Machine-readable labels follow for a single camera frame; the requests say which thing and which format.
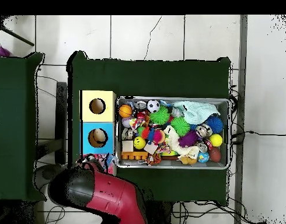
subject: light blue cloth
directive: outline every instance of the light blue cloth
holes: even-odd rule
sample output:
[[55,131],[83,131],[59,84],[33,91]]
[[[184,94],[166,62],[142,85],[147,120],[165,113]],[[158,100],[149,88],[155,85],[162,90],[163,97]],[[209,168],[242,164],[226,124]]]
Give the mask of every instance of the light blue cloth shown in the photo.
[[215,105],[209,103],[178,101],[172,105],[183,112],[184,120],[189,124],[202,124],[210,115],[214,113],[220,115]]

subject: blue spiky ball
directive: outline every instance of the blue spiky ball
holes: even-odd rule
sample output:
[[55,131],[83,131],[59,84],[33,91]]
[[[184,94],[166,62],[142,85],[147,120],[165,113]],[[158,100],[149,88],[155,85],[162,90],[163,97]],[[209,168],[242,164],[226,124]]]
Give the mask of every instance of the blue spiky ball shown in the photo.
[[209,116],[205,124],[211,127],[213,134],[218,134],[223,130],[223,122],[218,116]]

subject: green spiky ball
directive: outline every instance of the green spiky ball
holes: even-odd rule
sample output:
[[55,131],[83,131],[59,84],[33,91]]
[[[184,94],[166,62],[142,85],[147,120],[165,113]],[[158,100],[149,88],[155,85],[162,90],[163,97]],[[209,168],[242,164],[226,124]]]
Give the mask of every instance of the green spiky ball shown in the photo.
[[170,114],[168,113],[167,107],[160,106],[156,113],[150,114],[150,121],[154,124],[164,125],[167,123]]
[[171,121],[171,126],[180,137],[185,136],[190,130],[190,124],[184,120],[184,117],[174,118]]

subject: red ball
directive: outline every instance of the red ball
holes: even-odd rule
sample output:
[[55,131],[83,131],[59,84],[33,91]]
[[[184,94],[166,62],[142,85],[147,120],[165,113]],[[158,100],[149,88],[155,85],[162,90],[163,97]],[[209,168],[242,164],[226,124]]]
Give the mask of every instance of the red ball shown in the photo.
[[208,154],[213,162],[219,162],[221,160],[221,153],[217,147],[212,147],[211,150],[208,151]]

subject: purple object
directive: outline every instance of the purple object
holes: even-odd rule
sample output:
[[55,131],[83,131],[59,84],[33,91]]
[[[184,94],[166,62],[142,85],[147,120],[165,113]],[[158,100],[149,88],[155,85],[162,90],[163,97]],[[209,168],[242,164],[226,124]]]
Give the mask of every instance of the purple object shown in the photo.
[[202,140],[202,138],[197,134],[196,131],[189,131],[185,136],[178,139],[179,146],[182,148],[191,147],[198,140]]
[[9,57],[10,51],[0,46],[0,57]]

